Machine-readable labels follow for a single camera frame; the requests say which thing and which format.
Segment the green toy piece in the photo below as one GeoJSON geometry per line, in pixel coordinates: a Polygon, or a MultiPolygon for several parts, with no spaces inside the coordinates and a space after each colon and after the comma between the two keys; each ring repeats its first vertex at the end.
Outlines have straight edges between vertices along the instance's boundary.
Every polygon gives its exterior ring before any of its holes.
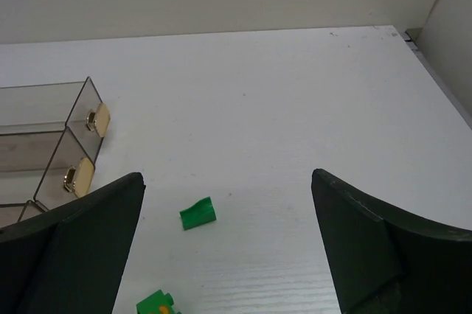
{"type": "Polygon", "coordinates": [[[158,290],[154,294],[148,296],[144,301],[136,304],[138,314],[181,314],[176,313],[172,309],[174,300],[172,296],[164,294],[162,290],[158,290]]]}
{"type": "Polygon", "coordinates": [[[212,199],[204,198],[199,200],[199,202],[192,207],[180,211],[180,217],[185,231],[205,223],[213,222],[216,220],[216,214],[213,209],[212,199]]]}

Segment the green lego brick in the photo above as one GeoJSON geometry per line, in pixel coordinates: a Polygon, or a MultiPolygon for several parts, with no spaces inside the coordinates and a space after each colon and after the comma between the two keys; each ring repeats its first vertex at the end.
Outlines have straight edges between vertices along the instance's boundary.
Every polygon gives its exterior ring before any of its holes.
{"type": "Polygon", "coordinates": [[[162,290],[158,290],[144,301],[139,302],[136,305],[136,309],[138,314],[181,314],[174,312],[173,305],[174,300],[172,296],[169,293],[164,294],[162,290]]]}
{"type": "Polygon", "coordinates": [[[215,221],[216,214],[213,209],[212,199],[204,198],[199,200],[192,207],[180,211],[180,217],[185,231],[215,221]]]}

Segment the drawer knob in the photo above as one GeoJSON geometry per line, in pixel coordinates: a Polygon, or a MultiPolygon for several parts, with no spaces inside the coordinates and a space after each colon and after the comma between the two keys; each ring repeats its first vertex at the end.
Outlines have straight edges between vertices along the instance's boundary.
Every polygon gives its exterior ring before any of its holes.
{"type": "Polygon", "coordinates": [[[101,102],[96,111],[90,110],[87,114],[86,124],[90,131],[97,132],[98,136],[105,137],[110,123],[110,111],[105,103],[101,102]]]}
{"type": "Polygon", "coordinates": [[[68,168],[64,175],[63,186],[67,192],[74,193],[81,198],[89,193],[91,180],[94,177],[95,168],[90,159],[82,158],[79,165],[68,168]]]}

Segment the wood grain surface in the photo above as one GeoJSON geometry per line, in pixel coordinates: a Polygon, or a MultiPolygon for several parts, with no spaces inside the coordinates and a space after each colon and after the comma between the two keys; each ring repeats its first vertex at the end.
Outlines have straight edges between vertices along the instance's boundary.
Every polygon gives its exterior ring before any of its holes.
{"type": "Polygon", "coordinates": [[[472,131],[393,27],[0,46],[2,85],[90,75],[111,110],[94,187],[147,184],[114,313],[339,313],[310,193],[321,167],[472,228],[472,131]],[[214,223],[178,212],[211,196],[214,223]]]}

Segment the drawer organizer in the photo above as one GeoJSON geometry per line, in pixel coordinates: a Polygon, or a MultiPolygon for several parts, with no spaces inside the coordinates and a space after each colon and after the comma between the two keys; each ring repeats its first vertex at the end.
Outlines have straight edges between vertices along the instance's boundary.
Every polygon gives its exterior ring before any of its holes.
{"type": "Polygon", "coordinates": [[[0,88],[0,228],[87,195],[109,122],[90,77],[0,88]]]}

